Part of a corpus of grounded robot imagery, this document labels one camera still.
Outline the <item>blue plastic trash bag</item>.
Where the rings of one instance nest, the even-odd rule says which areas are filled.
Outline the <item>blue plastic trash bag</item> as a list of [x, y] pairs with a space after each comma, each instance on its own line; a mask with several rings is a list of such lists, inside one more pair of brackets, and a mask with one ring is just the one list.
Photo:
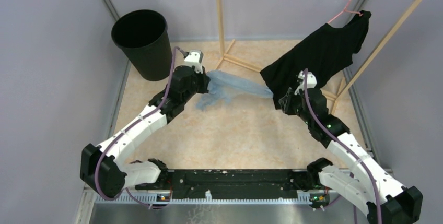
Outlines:
[[219, 100], [229, 103], [238, 95], [252, 95], [260, 98], [273, 98], [271, 90], [251, 80], [226, 73], [220, 70], [212, 70], [206, 73], [210, 78], [208, 93], [201, 95], [196, 108], [204, 111], [208, 106], [216, 104]]

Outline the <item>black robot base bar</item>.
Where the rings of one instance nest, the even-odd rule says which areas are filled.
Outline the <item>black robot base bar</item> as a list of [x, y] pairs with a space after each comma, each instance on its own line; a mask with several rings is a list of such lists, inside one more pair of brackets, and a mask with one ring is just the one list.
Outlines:
[[308, 192], [309, 201], [326, 203], [331, 189], [314, 184], [307, 170], [299, 169], [176, 169], [162, 172], [155, 183], [135, 186], [138, 191], [166, 191], [173, 199], [296, 199]]

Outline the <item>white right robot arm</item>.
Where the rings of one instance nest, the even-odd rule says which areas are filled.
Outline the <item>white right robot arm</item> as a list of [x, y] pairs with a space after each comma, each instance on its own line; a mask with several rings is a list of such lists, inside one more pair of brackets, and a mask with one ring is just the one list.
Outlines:
[[307, 166], [306, 181], [312, 188], [325, 186], [339, 193], [363, 213], [369, 223], [415, 223], [423, 194], [406, 187], [383, 169], [363, 148], [350, 129], [328, 113], [319, 89], [289, 88], [279, 99], [282, 111], [300, 117], [311, 136], [344, 162], [350, 173], [330, 160], [319, 158]]

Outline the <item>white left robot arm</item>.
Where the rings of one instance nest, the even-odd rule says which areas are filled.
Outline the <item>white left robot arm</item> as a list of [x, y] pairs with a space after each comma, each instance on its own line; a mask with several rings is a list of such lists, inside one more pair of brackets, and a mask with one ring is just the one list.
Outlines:
[[210, 78], [203, 66], [185, 64], [175, 68], [172, 80], [143, 111], [116, 135], [81, 152], [80, 179], [102, 198], [112, 201], [127, 187], [167, 184], [166, 166], [156, 160], [126, 163], [126, 159], [155, 131], [165, 127], [197, 93], [207, 93]]

